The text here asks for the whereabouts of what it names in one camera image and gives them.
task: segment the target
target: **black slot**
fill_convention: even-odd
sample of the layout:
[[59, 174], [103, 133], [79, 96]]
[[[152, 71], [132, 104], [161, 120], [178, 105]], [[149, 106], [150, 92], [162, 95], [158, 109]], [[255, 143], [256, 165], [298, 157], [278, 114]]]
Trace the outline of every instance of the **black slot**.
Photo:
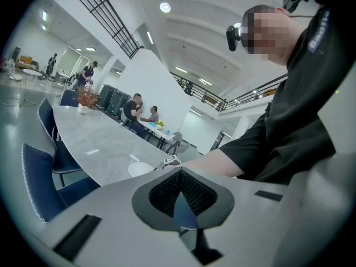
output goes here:
[[84, 216], [55, 248], [53, 248], [53, 251], [65, 259], [73, 261], [100, 221], [101, 219], [97, 216]]
[[270, 199], [273, 201], [277, 201], [277, 202], [279, 202], [283, 198], [283, 195], [266, 192], [266, 191], [262, 191], [262, 190], [257, 191], [255, 193], [255, 195], [266, 198], [266, 199]]

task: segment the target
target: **vase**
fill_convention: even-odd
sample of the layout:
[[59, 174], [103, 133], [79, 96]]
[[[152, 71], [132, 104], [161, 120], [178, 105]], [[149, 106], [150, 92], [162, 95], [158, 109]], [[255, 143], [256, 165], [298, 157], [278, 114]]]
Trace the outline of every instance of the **vase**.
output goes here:
[[89, 113], [89, 108], [79, 103], [77, 111], [82, 115], [86, 115], [87, 113]]

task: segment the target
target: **column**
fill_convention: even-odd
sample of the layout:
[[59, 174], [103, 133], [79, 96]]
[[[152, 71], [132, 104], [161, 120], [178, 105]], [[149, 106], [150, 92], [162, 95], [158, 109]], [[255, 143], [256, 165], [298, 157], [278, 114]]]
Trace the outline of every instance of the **column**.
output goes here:
[[106, 62], [104, 68], [102, 69], [102, 71], [99, 73], [99, 75], [95, 75], [93, 76], [93, 90], [95, 92], [99, 92], [100, 86], [102, 85], [106, 75], [109, 73], [111, 67], [114, 65], [115, 61], [117, 60], [116, 56], [111, 56], [109, 58], [109, 60]]
[[250, 121], [251, 119], [249, 117], [242, 116], [231, 140], [239, 139], [247, 131]]

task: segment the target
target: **white bowl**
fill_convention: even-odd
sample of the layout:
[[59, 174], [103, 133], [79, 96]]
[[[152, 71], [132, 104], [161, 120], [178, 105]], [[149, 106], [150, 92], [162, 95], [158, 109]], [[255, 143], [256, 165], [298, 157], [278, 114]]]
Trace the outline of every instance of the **white bowl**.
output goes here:
[[131, 175], [131, 177], [138, 177], [143, 174], [147, 174], [152, 170], [153, 167], [144, 162], [135, 162], [130, 164], [128, 167], [128, 173]]

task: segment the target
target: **gray desk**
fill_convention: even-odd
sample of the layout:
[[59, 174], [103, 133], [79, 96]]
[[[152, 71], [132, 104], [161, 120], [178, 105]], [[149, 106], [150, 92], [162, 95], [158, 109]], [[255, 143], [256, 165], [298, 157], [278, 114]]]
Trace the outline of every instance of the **gray desk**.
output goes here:
[[101, 111], [81, 115], [76, 107], [53, 107], [58, 132], [73, 158], [99, 185], [131, 178], [134, 162], [159, 166], [168, 154], [152, 146]]

